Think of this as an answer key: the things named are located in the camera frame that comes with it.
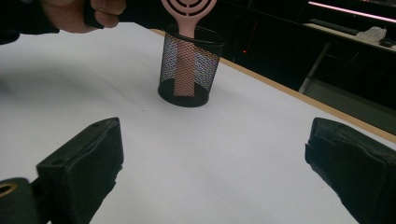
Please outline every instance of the black mesh pencil cup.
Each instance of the black mesh pencil cup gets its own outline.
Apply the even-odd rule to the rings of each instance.
[[[177,25],[165,29],[158,93],[173,105],[196,107],[209,100],[224,41],[197,26],[195,38],[178,34]]]

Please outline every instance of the black sleeve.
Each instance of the black sleeve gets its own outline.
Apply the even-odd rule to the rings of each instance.
[[[20,34],[58,33],[38,0],[0,0],[0,45],[17,40]]]

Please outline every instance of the hand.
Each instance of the hand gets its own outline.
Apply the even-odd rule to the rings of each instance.
[[[70,33],[88,33],[95,28],[84,23],[85,0],[40,0],[53,26]],[[125,0],[89,0],[95,9],[96,20],[106,28],[119,23],[119,15],[126,8]]]

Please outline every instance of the pink hair brush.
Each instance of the pink hair brush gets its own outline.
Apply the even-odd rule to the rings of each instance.
[[[175,18],[178,33],[194,39],[195,26],[207,15],[217,0],[162,0],[165,9]],[[194,45],[188,41],[178,44],[175,96],[194,96]]]

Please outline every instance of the white table surface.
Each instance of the white table surface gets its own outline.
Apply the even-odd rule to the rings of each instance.
[[[0,179],[33,181],[51,152],[119,117],[125,162],[92,223],[356,223],[304,160],[313,118],[340,119],[225,64],[206,105],[170,105],[162,51],[134,23],[1,46]]]

